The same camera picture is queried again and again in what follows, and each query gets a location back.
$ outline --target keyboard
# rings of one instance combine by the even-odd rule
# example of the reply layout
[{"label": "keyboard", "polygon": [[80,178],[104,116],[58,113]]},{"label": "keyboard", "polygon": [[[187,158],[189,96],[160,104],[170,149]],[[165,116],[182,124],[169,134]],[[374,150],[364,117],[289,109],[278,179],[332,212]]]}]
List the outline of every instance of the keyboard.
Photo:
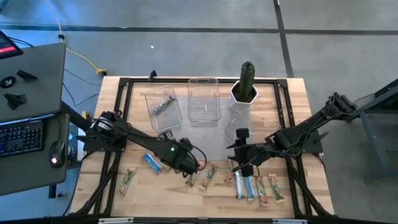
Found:
[{"label": "keyboard", "polygon": [[0,157],[41,151],[42,130],[41,120],[0,126]]}]

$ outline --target yellow cable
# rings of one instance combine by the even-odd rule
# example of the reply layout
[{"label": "yellow cable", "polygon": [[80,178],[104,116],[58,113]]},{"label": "yellow cable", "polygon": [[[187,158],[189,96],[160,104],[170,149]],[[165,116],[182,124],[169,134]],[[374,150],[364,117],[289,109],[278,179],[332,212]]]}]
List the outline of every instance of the yellow cable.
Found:
[{"label": "yellow cable", "polygon": [[[58,24],[58,28],[59,28],[59,30],[60,30],[60,34],[63,35],[63,34],[62,34],[61,25],[60,25],[60,22],[59,22],[59,20],[58,20],[58,17],[57,17],[57,15],[56,15],[56,13],[55,13],[54,10],[51,8],[51,6],[50,6],[50,4],[47,2],[47,0],[44,0],[44,3],[45,3],[45,4],[49,7],[49,9],[51,10],[51,13],[53,14],[53,16],[54,16],[54,18],[55,18],[55,21],[56,21],[57,24]],[[88,63],[90,63],[90,64],[95,68],[96,73],[97,73],[98,75],[100,75],[101,72],[106,72],[106,71],[107,71],[107,69],[98,68],[90,59],[88,59],[88,58],[85,57],[85,56],[82,56],[81,54],[79,54],[79,53],[77,53],[77,52],[75,52],[75,51],[70,50],[70,49],[68,48],[68,46],[67,46],[67,51],[69,51],[70,53],[73,53],[73,54],[75,54],[75,55],[77,55],[77,56],[79,56],[79,57],[85,59]]]}]

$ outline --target computer mouse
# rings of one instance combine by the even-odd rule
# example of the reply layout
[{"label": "computer mouse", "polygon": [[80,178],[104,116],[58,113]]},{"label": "computer mouse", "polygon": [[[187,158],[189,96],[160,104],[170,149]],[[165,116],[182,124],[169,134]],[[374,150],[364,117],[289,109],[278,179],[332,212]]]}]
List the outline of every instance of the computer mouse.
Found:
[{"label": "computer mouse", "polygon": [[50,146],[50,165],[53,168],[61,168],[65,163],[65,143],[61,140]]}]

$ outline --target black metal frame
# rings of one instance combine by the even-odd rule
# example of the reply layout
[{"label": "black metal frame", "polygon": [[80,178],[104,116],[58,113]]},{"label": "black metal frame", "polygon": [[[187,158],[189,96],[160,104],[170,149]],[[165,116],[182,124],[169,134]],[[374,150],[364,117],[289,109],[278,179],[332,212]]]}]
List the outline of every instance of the black metal frame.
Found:
[{"label": "black metal frame", "polygon": [[[148,83],[148,82],[187,83],[188,80],[189,80],[189,78],[153,78],[153,75],[151,75],[150,78],[120,78],[118,92],[116,95],[116,101],[115,101],[115,105],[114,105],[114,110],[119,111],[119,109],[120,109],[122,92],[123,92],[125,86],[127,87],[127,95],[126,95],[126,100],[124,102],[123,120],[127,121],[127,115],[129,112],[129,106],[130,106],[130,100],[131,100],[131,93],[132,93],[132,88],[133,88],[134,83]],[[219,83],[234,83],[237,80],[238,80],[237,78],[219,78],[218,79]],[[290,101],[289,89],[287,86],[287,80],[286,79],[255,79],[254,83],[255,84],[273,85],[275,99],[276,99],[276,103],[277,103],[279,122],[280,122],[281,128],[286,128],[284,111],[282,108],[282,100],[281,100],[280,93],[279,93],[279,89],[283,88],[289,123],[290,123],[290,126],[294,126],[295,122],[294,122],[292,104]],[[105,152],[105,157],[104,157],[103,166],[101,169],[101,175],[100,175],[99,182],[101,182],[104,179],[105,175],[108,173],[109,159],[111,157],[111,153],[112,152]],[[121,152],[115,152],[115,153],[116,154],[115,154],[115,158],[114,158],[114,163],[116,162],[116,167],[118,170],[119,162],[120,162],[120,158],[121,158]],[[305,174],[304,174],[304,168],[303,168],[301,156],[297,157],[296,161],[297,161],[299,176],[301,176],[301,178],[303,179],[303,181],[305,183]],[[291,169],[292,168],[291,164],[292,164],[291,158],[286,158],[286,166],[287,166],[287,170],[288,170],[289,184],[290,184],[290,193],[292,195],[294,215],[296,217],[297,215],[302,215],[302,212],[299,207],[299,200],[297,197],[297,190],[295,187],[295,181],[293,178],[293,170]],[[116,178],[117,178],[117,175],[116,174],[113,175],[113,177],[111,179],[111,183],[110,183],[108,199],[106,202],[106,207],[104,209],[104,213],[107,215],[111,214],[111,209],[113,206]],[[95,207],[94,207],[94,211],[93,211],[94,214],[100,213],[102,194],[103,194],[103,192],[101,193],[101,195],[98,197],[97,201],[95,202]],[[311,206],[310,206],[310,203],[308,202],[308,199],[306,198],[306,196],[304,196],[304,202],[305,202],[305,213],[307,215],[311,215],[312,214]]]}]

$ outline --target plastic bin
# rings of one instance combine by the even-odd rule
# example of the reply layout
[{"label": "plastic bin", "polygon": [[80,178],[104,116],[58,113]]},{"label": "plastic bin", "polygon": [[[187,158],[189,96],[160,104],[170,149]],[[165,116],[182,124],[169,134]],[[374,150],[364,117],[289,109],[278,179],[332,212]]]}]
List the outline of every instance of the plastic bin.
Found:
[{"label": "plastic bin", "polygon": [[[182,123],[181,110],[173,87],[168,85],[149,90],[145,93],[145,100],[153,130],[163,131]],[[160,109],[164,103],[170,104]]]},{"label": "plastic bin", "polygon": [[221,119],[218,80],[196,78],[188,81],[188,119],[193,126],[214,126]]}]

